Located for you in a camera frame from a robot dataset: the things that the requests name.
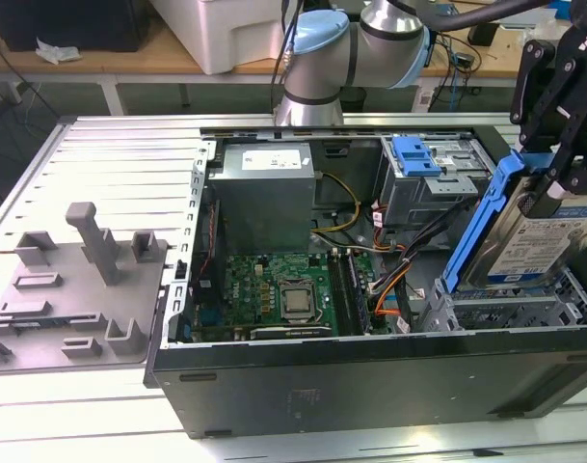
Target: hard drive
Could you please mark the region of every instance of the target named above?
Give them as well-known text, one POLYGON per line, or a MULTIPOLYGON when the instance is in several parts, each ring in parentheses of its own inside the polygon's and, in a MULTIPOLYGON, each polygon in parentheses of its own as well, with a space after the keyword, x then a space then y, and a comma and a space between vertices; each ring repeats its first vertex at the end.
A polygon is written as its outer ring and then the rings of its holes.
POLYGON ((587 196, 567 196, 551 217, 520 211, 532 177, 519 180, 511 200, 471 253, 458 290, 552 285, 571 258, 587 246, 587 196))

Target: gray power supply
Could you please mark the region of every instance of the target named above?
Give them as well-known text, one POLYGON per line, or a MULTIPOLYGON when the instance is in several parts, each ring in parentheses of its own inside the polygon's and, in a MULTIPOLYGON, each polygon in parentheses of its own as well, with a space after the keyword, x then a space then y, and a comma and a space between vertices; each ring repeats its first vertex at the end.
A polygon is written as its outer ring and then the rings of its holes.
POLYGON ((308 143, 229 145, 209 181, 223 205, 229 254, 307 252, 315 184, 308 143))

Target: wooden desk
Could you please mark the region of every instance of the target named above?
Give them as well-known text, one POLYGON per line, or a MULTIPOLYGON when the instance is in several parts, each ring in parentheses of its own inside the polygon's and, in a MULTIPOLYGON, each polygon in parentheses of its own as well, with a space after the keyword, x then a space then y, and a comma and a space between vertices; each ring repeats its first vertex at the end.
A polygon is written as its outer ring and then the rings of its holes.
MULTIPOLYGON (((470 4, 458 4, 461 12, 476 8, 470 4)), ((454 37, 467 39, 467 31, 452 33, 454 37)), ((475 86, 513 86, 518 75, 521 49, 519 32, 499 29, 491 47, 479 47, 483 57, 482 67, 471 78, 475 86)), ((149 37, 136 53, 84 51, 83 59, 61 63, 46 63, 33 52, 11 52, 0 40, 5 56, 29 81, 33 82, 83 82, 101 86, 112 115, 125 114, 117 85, 121 83, 249 83, 265 84, 270 81, 274 60, 262 60, 238 66, 232 72, 205 75, 171 30, 161 22, 154 22, 149 37)), ((469 52, 464 45, 454 42, 455 51, 469 52)), ((431 66, 422 71, 417 80, 417 96, 414 110, 427 111, 434 89, 440 85, 447 72, 447 55, 437 47, 431 66)), ((19 79, 9 70, 0 57, 0 81, 16 82, 19 79)))

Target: computer case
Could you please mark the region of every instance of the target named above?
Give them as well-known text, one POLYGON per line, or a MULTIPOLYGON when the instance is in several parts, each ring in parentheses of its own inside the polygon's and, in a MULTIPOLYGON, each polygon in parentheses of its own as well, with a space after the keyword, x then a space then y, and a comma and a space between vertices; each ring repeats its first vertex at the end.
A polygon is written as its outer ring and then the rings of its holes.
POLYGON ((80 50, 137 51, 147 36, 147 0, 0 0, 0 36, 11 51, 36 38, 80 50))

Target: floor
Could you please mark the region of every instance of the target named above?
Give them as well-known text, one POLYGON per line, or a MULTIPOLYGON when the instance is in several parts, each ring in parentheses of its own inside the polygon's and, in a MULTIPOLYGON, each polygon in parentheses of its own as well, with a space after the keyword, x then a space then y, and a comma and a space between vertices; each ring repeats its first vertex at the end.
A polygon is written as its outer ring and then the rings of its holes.
MULTIPOLYGON (((23 102, 11 107, 0 101, 0 204, 11 192, 25 167, 38 152, 56 119, 34 98, 26 86, 19 88, 23 102), (26 111, 29 121, 26 124, 26 111)), ((45 84, 42 96, 61 115, 107 115, 107 106, 100 88, 85 84, 45 84)), ((126 84, 120 93, 131 115, 153 114, 248 114, 269 112, 269 87, 266 85, 193 85, 190 107, 181 105, 176 85, 126 84)), ((480 95, 465 95, 459 111, 509 110, 510 89, 483 89, 480 95)), ((388 91, 368 90, 365 112, 407 112, 414 98, 414 88, 388 91)), ((449 99, 448 91, 442 96, 449 99)), ((449 104, 438 101, 433 111, 446 112, 449 104)))

